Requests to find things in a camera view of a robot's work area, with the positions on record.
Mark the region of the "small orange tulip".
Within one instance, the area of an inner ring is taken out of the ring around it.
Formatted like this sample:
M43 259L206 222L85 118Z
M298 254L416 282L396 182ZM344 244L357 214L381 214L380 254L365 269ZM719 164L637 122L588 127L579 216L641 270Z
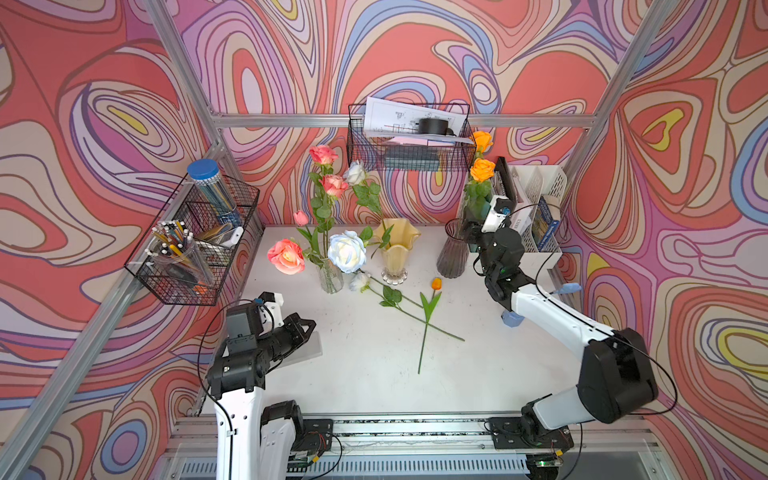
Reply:
M431 289L432 289L432 293L431 293L430 297L427 297L425 294L421 294L420 295L421 303L422 303L422 308L423 308L423 312L424 312L425 326L424 326L424 331L423 331L423 335L422 335L420 354L419 354L419 363L418 363L418 367L417 367L417 373L418 374L421 373L422 362L423 362L423 357L424 357L424 351L425 351L425 346L426 346L426 339L427 339L427 335L429 333L429 329L431 327L431 318L432 318L434 310L436 309L436 307L437 307L437 305L439 303L440 297L441 297L442 279L440 277L435 277L432 280L432 282L431 282Z

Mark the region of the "pink rose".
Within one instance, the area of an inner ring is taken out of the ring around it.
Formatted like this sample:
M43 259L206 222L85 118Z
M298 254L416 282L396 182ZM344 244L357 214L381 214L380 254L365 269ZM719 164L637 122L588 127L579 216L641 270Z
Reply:
M293 239L276 242L267 251L268 261L285 275L302 273L308 264L320 266L323 257L311 247L302 247Z
M334 173L333 165L338 155L332 148L327 145L312 146L309 154L321 177Z
M343 194L349 188L348 183L342 176L329 174L322 177L321 185L323 188L323 198L321 207L317 210L318 216L322 219L320 224L322 230L321 253L327 255L329 248L329 231L333 226L334 204L341 199Z

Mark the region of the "orange rose tall stem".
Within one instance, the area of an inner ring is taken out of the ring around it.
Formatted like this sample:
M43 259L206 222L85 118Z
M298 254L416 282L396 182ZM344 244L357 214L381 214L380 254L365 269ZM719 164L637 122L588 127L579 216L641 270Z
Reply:
M475 143L475 159L481 159L485 157L485 154L493 146L492 135L485 131L474 131L472 133L472 140Z

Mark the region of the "white rose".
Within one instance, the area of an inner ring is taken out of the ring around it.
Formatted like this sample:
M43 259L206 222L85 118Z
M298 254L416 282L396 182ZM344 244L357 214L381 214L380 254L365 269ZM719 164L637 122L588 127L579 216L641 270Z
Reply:
M390 246L388 230L379 236L371 227L365 227L360 232L345 230L329 237L327 258L342 273L352 274L361 270L378 250Z
M381 186L371 179L360 161L352 162L343 174L344 181L352 189L356 204L370 210L376 218L377 227L383 220L381 207Z
M350 282L350 289L358 293L365 293L365 292L371 293L377 297L377 302L381 307L393 309L403 314L404 316L412 320L415 320L418 323L425 326L424 312L423 312L421 298L420 298L420 295L424 293L420 293L418 295L418 299L413 299L409 296L406 296L400 289L395 288L391 285L388 285L383 281L377 280L371 275L369 275L368 273L363 271L358 271L353 276ZM439 332L449 338L452 338L460 342L464 342L464 339L462 337L456 334L450 333L449 331L441 327L436 326L432 322L432 318L431 318L431 327L429 330Z

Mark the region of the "small pink rosebud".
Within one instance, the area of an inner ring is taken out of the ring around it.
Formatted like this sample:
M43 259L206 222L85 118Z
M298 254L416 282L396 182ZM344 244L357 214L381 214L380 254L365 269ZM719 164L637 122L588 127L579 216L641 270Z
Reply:
M309 216L303 211L296 211L294 222L299 234L309 242L311 248L316 249L319 246L318 233L310 226Z

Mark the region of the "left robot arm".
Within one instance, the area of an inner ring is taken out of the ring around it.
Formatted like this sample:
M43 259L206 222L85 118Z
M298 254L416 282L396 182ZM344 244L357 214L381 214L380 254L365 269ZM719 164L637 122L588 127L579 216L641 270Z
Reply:
M299 314L282 323L263 300L228 309L226 338L210 366L216 407L218 479L285 479L293 444L304 432L293 400L268 406L266 377L309 342L316 322Z

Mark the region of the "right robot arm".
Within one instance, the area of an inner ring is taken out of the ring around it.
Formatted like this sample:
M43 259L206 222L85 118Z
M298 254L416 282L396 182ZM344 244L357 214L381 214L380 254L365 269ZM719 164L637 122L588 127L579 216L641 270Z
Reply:
M478 223L465 221L461 234L477 247L479 275L490 297L513 317L533 321L580 362L575 386L522 408L521 424L530 437L577 423L611 424L658 398L642 335L601 325L547 294L520 266L524 249L517 231L483 232Z

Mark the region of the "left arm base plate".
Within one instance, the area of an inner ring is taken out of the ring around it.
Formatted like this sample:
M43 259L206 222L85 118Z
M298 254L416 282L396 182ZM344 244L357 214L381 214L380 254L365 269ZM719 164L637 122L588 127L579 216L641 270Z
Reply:
M304 419L292 451L299 456L322 456L332 445L333 433L332 419Z

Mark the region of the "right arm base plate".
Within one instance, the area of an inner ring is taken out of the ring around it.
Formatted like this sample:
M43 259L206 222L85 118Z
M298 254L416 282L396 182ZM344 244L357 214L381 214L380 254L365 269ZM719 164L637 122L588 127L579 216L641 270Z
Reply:
M574 447L567 427L547 430L530 416L490 417L484 422L496 450L538 449L566 452Z

